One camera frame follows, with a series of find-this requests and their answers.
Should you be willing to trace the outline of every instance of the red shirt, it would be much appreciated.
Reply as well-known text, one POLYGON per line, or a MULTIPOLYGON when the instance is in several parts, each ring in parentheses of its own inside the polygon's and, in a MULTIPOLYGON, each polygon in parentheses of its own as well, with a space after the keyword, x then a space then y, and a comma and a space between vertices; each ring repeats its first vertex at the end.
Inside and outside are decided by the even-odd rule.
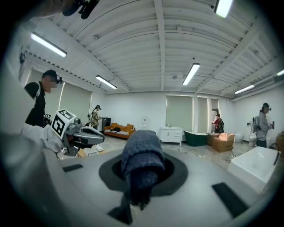
POLYGON ((221 121, 219 118, 216 119, 216 121, 214 121, 215 124, 215 129, 219 129, 219 125, 221 124, 221 121))

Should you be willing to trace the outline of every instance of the white ceiling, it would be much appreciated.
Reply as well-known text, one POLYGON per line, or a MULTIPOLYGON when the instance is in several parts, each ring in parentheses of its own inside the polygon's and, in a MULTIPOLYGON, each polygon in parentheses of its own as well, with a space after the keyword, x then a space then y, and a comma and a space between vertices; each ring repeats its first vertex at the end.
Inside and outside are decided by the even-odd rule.
POLYGON ((107 94, 166 90, 232 97, 284 68, 283 48, 246 1, 235 0, 227 18, 214 13, 216 1, 101 0, 86 20, 76 13, 36 21, 35 31, 64 49, 65 58, 34 41, 27 52, 97 86, 101 75, 118 87, 102 84, 107 94), (201 67, 183 86, 193 63, 201 67))

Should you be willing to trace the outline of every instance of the gray shirt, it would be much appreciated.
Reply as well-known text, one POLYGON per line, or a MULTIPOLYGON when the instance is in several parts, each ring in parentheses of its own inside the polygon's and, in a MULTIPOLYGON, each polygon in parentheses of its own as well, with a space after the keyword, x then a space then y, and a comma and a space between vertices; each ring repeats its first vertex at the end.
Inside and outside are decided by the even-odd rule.
POLYGON ((265 141, 267 131, 271 129, 271 126, 267 123, 266 116, 263 112, 260 112, 258 116, 258 125, 261 129, 257 130, 256 137, 258 140, 265 141))

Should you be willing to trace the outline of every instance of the orange sofa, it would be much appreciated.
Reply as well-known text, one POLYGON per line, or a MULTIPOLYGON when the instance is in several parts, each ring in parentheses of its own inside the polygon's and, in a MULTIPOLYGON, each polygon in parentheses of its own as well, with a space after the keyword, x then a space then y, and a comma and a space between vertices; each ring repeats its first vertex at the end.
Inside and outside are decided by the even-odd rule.
POLYGON ((136 130, 134 129, 133 125, 127 124, 127 126, 123 126, 117 123, 112 123, 111 126, 105 127, 104 134, 128 139, 131 136, 131 134, 134 133, 135 131, 136 130), (120 128, 120 132, 114 133, 111 131, 112 129, 116 127, 120 128))

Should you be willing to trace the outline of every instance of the green bathtub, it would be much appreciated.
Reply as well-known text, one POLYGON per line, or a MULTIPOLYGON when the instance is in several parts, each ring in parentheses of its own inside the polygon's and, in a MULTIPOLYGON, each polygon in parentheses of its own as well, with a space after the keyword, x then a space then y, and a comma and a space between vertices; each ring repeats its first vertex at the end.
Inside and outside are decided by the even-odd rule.
POLYGON ((189 146, 203 146, 207 142, 208 135, 206 133, 193 133, 185 131, 186 143, 189 146))

